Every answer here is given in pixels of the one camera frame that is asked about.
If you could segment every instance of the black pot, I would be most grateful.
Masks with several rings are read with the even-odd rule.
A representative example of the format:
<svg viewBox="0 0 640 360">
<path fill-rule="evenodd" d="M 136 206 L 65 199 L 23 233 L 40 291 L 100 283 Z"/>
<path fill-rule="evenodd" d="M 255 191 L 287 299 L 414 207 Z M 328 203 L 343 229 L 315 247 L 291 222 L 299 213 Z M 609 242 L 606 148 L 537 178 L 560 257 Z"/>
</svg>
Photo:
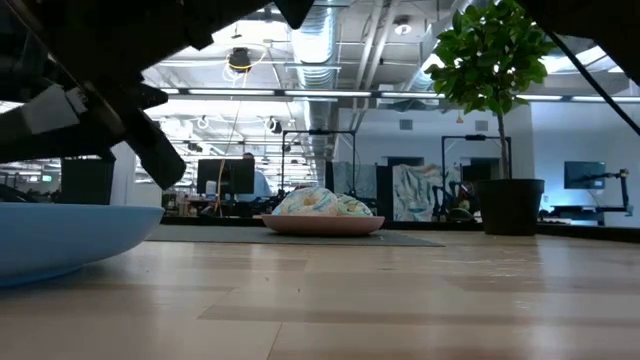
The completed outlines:
<svg viewBox="0 0 640 360">
<path fill-rule="evenodd" d="M 487 180 L 476 184 L 485 234 L 533 236 L 544 180 Z"/>
</svg>

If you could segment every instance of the person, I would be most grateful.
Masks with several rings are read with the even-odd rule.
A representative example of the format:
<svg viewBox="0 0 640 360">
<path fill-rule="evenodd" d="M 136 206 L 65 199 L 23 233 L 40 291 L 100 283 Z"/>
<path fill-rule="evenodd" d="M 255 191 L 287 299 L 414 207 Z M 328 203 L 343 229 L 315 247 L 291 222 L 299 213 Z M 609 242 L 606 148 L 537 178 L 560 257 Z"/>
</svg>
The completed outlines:
<svg viewBox="0 0 640 360">
<path fill-rule="evenodd" d="M 252 153 L 244 153 L 242 155 L 242 158 L 254 159 Z M 237 201 L 240 201 L 240 202 L 252 202 L 256 198 L 262 198 L 263 200 L 265 200 L 269 197 L 271 197 L 271 188 L 269 188 L 269 183 L 267 182 L 267 178 L 258 169 L 254 169 L 253 194 L 236 195 Z"/>
</svg>

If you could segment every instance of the blue bowl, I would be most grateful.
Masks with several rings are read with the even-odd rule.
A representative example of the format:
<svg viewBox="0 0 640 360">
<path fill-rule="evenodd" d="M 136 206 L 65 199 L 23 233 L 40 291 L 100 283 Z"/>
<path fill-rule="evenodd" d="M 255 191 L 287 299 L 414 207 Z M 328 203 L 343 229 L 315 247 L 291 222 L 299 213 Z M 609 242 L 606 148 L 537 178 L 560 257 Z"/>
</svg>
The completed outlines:
<svg viewBox="0 0 640 360">
<path fill-rule="evenodd" d="M 0 287 L 59 276 L 144 241 L 154 207 L 0 203 Z"/>
</svg>

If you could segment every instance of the plate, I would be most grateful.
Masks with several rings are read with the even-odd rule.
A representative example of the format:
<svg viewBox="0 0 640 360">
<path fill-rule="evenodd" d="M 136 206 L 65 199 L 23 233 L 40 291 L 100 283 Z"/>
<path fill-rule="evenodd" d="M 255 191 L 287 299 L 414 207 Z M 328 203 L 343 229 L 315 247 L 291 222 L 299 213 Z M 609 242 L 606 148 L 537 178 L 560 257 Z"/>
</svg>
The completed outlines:
<svg viewBox="0 0 640 360">
<path fill-rule="evenodd" d="M 364 236 L 382 226 L 383 216 L 262 215 L 264 224 L 281 234 Z"/>
<path fill-rule="evenodd" d="M 0 287 L 43 280 L 144 241 L 164 209 L 0 203 Z"/>
</svg>

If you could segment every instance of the monitor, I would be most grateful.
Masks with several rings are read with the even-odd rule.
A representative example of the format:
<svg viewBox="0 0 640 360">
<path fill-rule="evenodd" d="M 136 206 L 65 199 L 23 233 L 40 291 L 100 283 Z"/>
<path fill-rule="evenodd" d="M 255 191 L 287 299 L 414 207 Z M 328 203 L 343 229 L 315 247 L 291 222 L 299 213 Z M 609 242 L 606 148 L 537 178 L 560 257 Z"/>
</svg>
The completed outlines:
<svg viewBox="0 0 640 360">
<path fill-rule="evenodd" d="M 206 193 L 207 181 L 218 182 L 222 160 L 198 161 L 197 191 Z M 221 191 L 224 194 L 253 194 L 254 159 L 225 160 L 222 170 Z"/>
<path fill-rule="evenodd" d="M 478 182 L 482 180 L 491 180 L 491 164 L 472 164 L 462 167 L 463 182 Z"/>
<path fill-rule="evenodd" d="M 102 159 L 62 159 L 61 204 L 111 203 L 113 162 Z"/>
<path fill-rule="evenodd" d="M 604 162 L 567 161 L 564 163 L 565 189 L 604 189 Z"/>
</svg>

